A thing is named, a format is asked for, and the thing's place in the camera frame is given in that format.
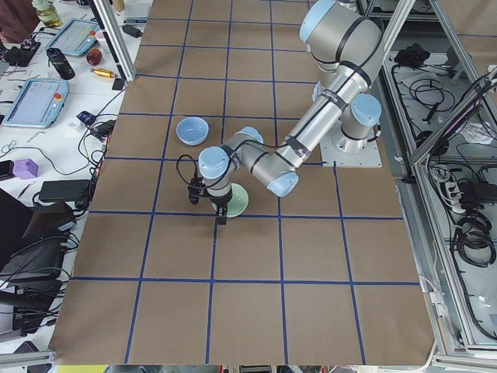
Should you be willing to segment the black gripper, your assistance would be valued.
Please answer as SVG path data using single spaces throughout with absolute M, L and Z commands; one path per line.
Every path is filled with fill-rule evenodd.
M 210 196 L 210 202 L 216 210 L 216 223 L 226 225 L 228 219 L 228 202 L 231 200 L 231 192 L 222 196 Z

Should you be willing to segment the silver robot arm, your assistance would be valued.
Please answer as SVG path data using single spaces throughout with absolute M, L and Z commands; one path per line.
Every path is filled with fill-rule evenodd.
M 299 180 L 297 169 L 356 96 L 370 88 L 383 64 L 382 23 L 336 1 L 318 1 L 311 7 L 301 24 L 300 39 L 316 61 L 335 64 L 336 70 L 283 144 L 268 152 L 261 134 L 254 127 L 244 127 L 222 145 L 205 148 L 199 155 L 204 195 L 216 207 L 219 225 L 228 219 L 234 171 L 243 166 L 278 197 L 288 195 Z

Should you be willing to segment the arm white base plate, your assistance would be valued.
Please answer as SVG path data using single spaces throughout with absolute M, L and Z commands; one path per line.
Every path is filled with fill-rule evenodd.
M 344 135 L 342 123 L 337 120 L 319 143 L 323 166 L 381 168 L 380 152 L 377 142 L 373 141 L 373 128 L 368 127 L 368 130 L 366 138 L 352 140 Z

